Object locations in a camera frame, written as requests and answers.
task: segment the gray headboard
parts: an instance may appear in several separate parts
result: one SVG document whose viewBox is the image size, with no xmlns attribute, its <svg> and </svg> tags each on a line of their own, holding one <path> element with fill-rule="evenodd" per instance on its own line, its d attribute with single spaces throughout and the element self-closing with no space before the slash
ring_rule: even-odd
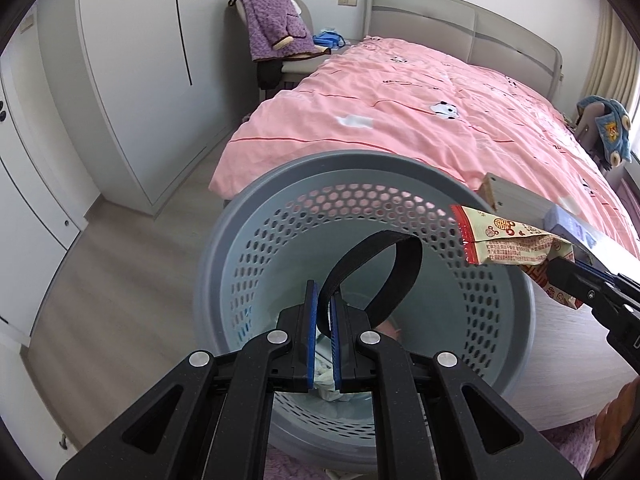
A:
<svg viewBox="0 0 640 480">
<path fill-rule="evenodd" d="M 526 28 L 463 0 L 366 0 L 364 36 L 423 44 L 497 70 L 551 100 L 558 49 Z"/>
</svg>

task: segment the laundry basket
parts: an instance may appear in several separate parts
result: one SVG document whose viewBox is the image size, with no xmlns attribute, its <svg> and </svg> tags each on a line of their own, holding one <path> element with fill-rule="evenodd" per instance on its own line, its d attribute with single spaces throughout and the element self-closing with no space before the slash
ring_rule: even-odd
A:
<svg viewBox="0 0 640 480">
<path fill-rule="evenodd" d="M 532 343 L 530 281 L 517 267 L 468 264 L 453 204 L 488 210 L 441 171 L 379 152 L 321 153 L 265 174 L 231 201 L 205 248 L 194 300 L 198 344 L 214 354 L 240 349 L 274 328 L 280 310 L 302 303 L 306 280 L 324 282 L 359 241 L 392 229 L 424 243 L 420 275 L 392 315 L 402 345 L 424 355 L 452 351 L 505 395 Z M 388 250 L 352 274 L 345 300 L 364 308 L 393 261 Z M 270 443 L 326 468 L 372 471 L 371 400 L 276 394 Z"/>
</svg>

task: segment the snack bag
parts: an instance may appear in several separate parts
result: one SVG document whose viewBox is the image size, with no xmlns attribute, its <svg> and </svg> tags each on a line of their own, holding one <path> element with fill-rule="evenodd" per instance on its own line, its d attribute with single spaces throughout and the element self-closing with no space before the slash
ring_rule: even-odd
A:
<svg viewBox="0 0 640 480">
<path fill-rule="evenodd" d="M 458 221 L 470 264 L 518 265 L 550 298 L 574 309 L 582 302 L 551 285 L 546 277 L 549 260 L 574 261 L 574 247 L 537 227 L 497 217 L 470 207 L 451 207 Z"/>
</svg>

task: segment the black fabric loop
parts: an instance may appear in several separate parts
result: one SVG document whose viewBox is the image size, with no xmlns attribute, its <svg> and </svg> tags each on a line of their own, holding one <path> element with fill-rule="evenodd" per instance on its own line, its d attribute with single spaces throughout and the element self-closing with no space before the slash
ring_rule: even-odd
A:
<svg viewBox="0 0 640 480">
<path fill-rule="evenodd" d="M 376 297 L 365 312 L 372 328 L 382 323 L 409 293 L 420 273 L 422 242 L 417 236 L 396 231 L 380 231 L 365 238 L 346 253 L 329 272 L 318 295 L 318 330 L 331 337 L 328 305 L 340 284 L 386 248 L 396 246 L 396 260 Z"/>
</svg>

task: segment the light switch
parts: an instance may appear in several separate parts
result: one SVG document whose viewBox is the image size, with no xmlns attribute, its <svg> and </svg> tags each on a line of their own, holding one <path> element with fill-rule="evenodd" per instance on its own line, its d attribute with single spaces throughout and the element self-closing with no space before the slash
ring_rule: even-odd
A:
<svg viewBox="0 0 640 480">
<path fill-rule="evenodd" d="M 358 5 L 358 0 L 338 0 L 338 5 L 356 7 Z"/>
</svg>

